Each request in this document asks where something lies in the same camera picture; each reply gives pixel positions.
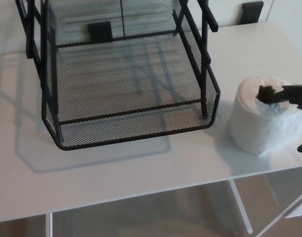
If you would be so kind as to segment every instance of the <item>wire basket frame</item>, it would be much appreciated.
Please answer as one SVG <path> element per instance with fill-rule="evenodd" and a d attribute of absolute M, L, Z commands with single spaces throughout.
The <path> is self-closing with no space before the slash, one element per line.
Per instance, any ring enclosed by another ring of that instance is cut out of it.
<path fill-rule="evenodd" d="M 42 119 L 63 150 L 213 125 L 220 89 L 187 0 L 16 0 L 27 57 L 41 80 Z M 41 54 L 33 38 L 41 26 Z"/>

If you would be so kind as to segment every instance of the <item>white tabletop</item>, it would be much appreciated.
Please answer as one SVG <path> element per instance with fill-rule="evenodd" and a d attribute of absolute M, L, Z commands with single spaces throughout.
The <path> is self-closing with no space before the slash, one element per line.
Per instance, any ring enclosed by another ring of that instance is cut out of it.
<path fill-rule="evenodd" d="M 251 75 L 302 83 L 302 58 L 276 24 L 209 35 L 221 88 L 207 130 L 65 152 L 41 121 L 41 90 L 25 54 L 0 56 L 0 221 L 302 166 L 302 138 L 258 158 L 225 125 L 238 84 Z"/>

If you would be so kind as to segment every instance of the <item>white paper roll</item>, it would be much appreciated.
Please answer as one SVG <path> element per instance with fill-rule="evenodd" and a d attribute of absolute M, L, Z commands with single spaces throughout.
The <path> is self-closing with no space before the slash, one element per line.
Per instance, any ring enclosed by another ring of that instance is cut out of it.
<path fill-rule="evenodd" d="M 267 105 L 256 98 L 260 85 L 280 91 L 286 84 L 278 77 L 250 77 L 240 84 L 228 128 L 246 152 L 262 155 L 302 134 L 302 111 L 297 106 L 288 102 Z"/>

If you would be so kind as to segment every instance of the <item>mesh panel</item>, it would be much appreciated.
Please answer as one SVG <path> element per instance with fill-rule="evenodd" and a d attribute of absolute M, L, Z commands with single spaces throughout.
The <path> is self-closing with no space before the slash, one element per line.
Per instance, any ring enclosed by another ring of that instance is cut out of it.
<path fill-rule="evenodd" d="M 126 36 L 169 31 L 176 28 L 172 18 L 178 0 L 122 0 Z"/>
<path fill-rule="evenodd" d="M 61 121 L 200 99 L 179 35 L 60 49 Z"/>
<path fill-rule="evenodd" d="M 49 42 L 47 42 L 47 63 L 46 63 L 46 67 L 47 67 L 47 77 L 46 77 L 46 83 L 49 89 L 49 93 L 50 95 L 52 95 L 52 68 L 51 68 L 51 45 L 49 44 Z"/>
<path fill-rule="evenodd" d="M 198 48 L 197 42 L 195 40 L 194 34 L 192 33 L 192 31 L 190 29 L 189 22 L 188 22 L 186 16 L 184 16 L 184 18 L 182 20 L 181 27 L 184 30 L 188 44 L 191 47 L 191 52 L 194 55 L 198 69 L 201 72 L 201 53 Z"/>
<path fill-rule="evenodd" d="M 49 0 L 57 19 L 57 44 L 88 41 L 86 26 L 110 21 L 113 37 L 122 37 L 119 0 Z"/>
<path fill-rule="evenodd" d="M 182 129 L 201 129 L 200 103 L 62 126 L 63 146 L 112 141 Z"/>
<path fill-rule="evenodd" d="M 111 22 L 113 38 L 175 29 L 178 0 L 50 0 L 57 44 L 89 41 L 87 24 Z"/>
<path fill-rule="evenodd" d="M 215 80 L 215 77 L 213 75 L 213 72 L 211 70 L 211 67 L 208 66 L 207 72 L 206 72 L 206 106 L 207 106 L 207 112 L 208 112 L 208 118 L 211 122 L 213 119 L 213 110 L 216 108 L 216 98 L 218 98 L 220 95 L 217 93 L 216 88 L 214 86 L 213 80 Z"/>

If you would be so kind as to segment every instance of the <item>floor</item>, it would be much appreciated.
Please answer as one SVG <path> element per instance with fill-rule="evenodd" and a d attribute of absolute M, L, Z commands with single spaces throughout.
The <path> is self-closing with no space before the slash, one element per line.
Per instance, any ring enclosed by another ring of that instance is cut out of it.
<path fill-rule="evenodd" d="M 242 201 L 253 228 L 277 208 L 262 183 L 264 176 L 237 182 L 239 191 L 243 188 Z M 93 205 L 53 217 L 54 237 L 248 236 L 228 182 Z M 44 223 L 45 216 L 3 222 L 0 237 L 43 237 Z M 302 216 L 281 219 L 263 235 L 290 236 L 302 237 Z"/>

